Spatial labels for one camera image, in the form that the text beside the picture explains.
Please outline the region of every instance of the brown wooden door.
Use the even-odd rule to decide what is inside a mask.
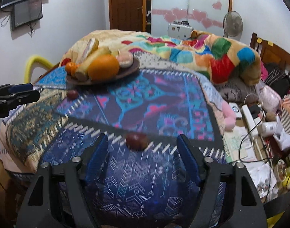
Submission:
[[[110,28],[142,31],[143,0],[109,0]]]

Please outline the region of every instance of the white power strip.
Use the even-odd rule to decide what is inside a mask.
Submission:
[[[251,112],[246,104],[244,106],[242,106],[241,110],[242,110],[242,113],[243,113],[244,118],[246,120],[246,123],[248,124],[249,131],[251,131],[256,126],[255,121],[252,117],[252,114],[251,114]],[[255,128],[251,132],[252,141],[255,140],[257,137],[258,137],[258,130],[257,130],[257,128]]]

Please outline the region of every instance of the headboard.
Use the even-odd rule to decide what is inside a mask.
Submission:
[[[287,76],[290,78],[290,54],[288,52],[268,40],[258,38],[256,33],[252,34],[250,47],[260,53],[261,60],[265,64],[277,63],[283,71],[287,70]]]

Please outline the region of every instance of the orange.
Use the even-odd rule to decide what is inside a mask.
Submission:
[[[88,75],[92,81],[107,81],[114,78],[120,70],[119,61],[111,54],[101,55],[88,67]]]
[[[75,63],[73,62],[68,62],[65,66],[65,71],[68,73],[68,74],[71,74],[71,68],[75,65]]]
[[[75,79],[76,79],[75,71],[78,69],[79,66],[80,66],[79,64],[74,64],[74,65],[71,67],[71,71],[70,71],[70,73],[71,73],[71,76],[72,76],[73,78],[75,78]]]

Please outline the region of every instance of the brown plate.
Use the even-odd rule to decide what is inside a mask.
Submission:
[[[87,80],[86,82],[81,82],[76,79],[73,79],[70,75],[67,75],[66,81],[70,84],[73,85],[78,85],[78,86],[89,86],[89,85],[95,85],[95,84],[103,84],[103,83],[108,83],[112,81],[119,80],[121,78],[124,78],[134,72],[136,72],[140,68],[140,62],[138,59],[133,58],[133,64],[129,68],[120,68],[120,71],[116,75],[116,77],[106,80],[106,81],[91,81],[90,79]]]

